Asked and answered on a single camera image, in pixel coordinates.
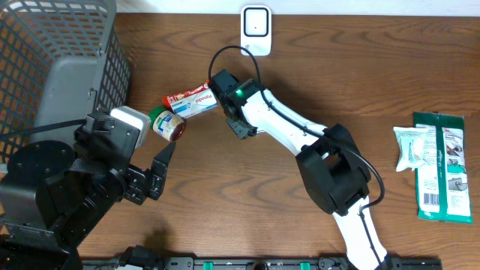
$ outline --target gray plastic basket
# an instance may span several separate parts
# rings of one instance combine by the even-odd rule
[[[1,134],[125,104],[131,69],[115,15],[115,0],[0,0]],[[1,162],[29,139],[72,145],[76,128],[0,142]]]

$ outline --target wooden surface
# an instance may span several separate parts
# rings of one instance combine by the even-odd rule
[[[129,105],[147,113],[164,95],[204,82],[214,53],[239,44],[239,16],[119,14],[116,28],[134,65]],[[444,269],[480,267],[480,19],[379,16],[274,16],[262,81],[315,122],[341,123],[379,170],[384,201],[371,209],[386,249],[442,259]],[[214,71],[241,80],[251,60],[225,52]],[[466,168],[476,224],[417,218],[415,176],[395,172],[392,128],[413,111],[466,117]],[[131,245],[198,257],[318,257],[343,254],[333,217],[305,192],[294,157],[268,134],[237,139],[221,108],[187,120],[165,192],[143,206],[112,207],[79,248],[109,257]],[[167,142],[154,133],[133,164],[147,168]],[[379,189],[369,185],[371,197]]]

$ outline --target small jar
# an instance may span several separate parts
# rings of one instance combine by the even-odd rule
[[[153,109],[148,116],[151,119],[150,128],[170,142],[178,140],[185,130],[185,122],[162,106]]]

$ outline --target green package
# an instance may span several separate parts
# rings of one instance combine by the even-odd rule
[[[424,158],[415,171],[418,217],[473,223],[465,169],[464,118],[414,112],[416,128],[427,128]]]

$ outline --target green bottle cap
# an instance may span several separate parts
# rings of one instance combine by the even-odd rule
[[[155,109],[153,109],[148,116],[151,119],[151,124],[150,124],[150,129],[153,130],[153,122],[155,122],[155,119],[160,115],[162,112],[164,112],[166,109],[163,108],[162,106],[158,106]]]

